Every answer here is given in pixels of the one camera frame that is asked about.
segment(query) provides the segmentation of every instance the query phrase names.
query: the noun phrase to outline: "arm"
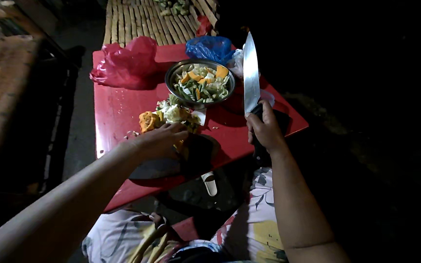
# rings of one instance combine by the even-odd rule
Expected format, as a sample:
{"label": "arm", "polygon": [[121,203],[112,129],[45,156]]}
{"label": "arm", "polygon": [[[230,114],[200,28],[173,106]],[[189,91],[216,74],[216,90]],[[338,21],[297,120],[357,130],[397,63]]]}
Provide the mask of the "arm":
{"label": "arm", "polygon": [[65,262],[144,160],[188,136],[181,124],[121,143],[0,227],[0,262]]}
{"label": "arm", "polygon": [[263,122],[251,113],[246,119],[249,142],[254,130],[271,155],[277,225],[289,261],[348,262],[285,143],[269,103],[263,101]]}

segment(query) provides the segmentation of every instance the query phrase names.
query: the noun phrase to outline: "hand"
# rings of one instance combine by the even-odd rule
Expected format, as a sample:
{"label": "hand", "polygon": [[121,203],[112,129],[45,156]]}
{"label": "hand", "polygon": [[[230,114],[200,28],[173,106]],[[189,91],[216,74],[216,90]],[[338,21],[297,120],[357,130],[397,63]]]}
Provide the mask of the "hand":
{"label": "hand", "polygon": [[245,114],[247,120],[246,125],[248,126],[248,142],[251,144],[253,143],[252,131],[254,131],[256,138],[262,146],[266,147],[269,154],[288,150],[284,136],[280,132],[279,124],[277,123],[276,116],[274,115],[269,102],[260,101],[259,103],[262,103],[263,122],[261,122],[253,113]]}
{"label": "hand", "polygon": [[181,132],[182,129],[185,126],[181,123],[167,123],[126,143],[136,148],[143,160],[173,157],[173,145],[188,137],[188,131]]}

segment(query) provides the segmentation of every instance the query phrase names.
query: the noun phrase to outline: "left hand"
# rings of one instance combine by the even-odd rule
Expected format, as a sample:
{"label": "left hand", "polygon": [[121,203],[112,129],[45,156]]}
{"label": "left hand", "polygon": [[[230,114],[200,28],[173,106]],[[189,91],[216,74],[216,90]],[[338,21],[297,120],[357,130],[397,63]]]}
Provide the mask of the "left hand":
{"label": "left hand", "polygon": [[182,129],[185,129],[185,126],[181,123],[164,124],[127,143],[136,147],[144,160],[171,157],[173,145],[185,140],[189,135],[188,131],[181,132]]}

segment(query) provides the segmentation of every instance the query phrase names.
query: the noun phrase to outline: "dark background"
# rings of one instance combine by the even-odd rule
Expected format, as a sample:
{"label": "dark background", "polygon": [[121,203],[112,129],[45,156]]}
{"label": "dark background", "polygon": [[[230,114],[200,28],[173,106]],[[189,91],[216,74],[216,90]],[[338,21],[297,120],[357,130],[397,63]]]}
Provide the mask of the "dark background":
{"label": "dark background", "polygon": [[219,34],[241,48],[249,27],[310,123],[289,146],[351,258],[421,260],[421,2],[220,5]]}

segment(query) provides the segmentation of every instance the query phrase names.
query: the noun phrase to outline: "bamboo mat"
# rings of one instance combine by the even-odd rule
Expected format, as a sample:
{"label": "bamboo mat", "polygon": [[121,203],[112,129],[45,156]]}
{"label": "bamboo mat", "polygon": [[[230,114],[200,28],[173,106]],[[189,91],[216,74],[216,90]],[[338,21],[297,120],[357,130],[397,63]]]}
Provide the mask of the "bamboo mat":
{"label": "bamboo mat", "polygon": [[191,3],[189,15],[161,16],[165,8],[153,0],[108,0],[103,44],[119,43],[124,47],[139,36],[151,37],[159,46],[186,43],[196,37],[199,15],[206,15],[214,27],[217,22],[213,0]]}

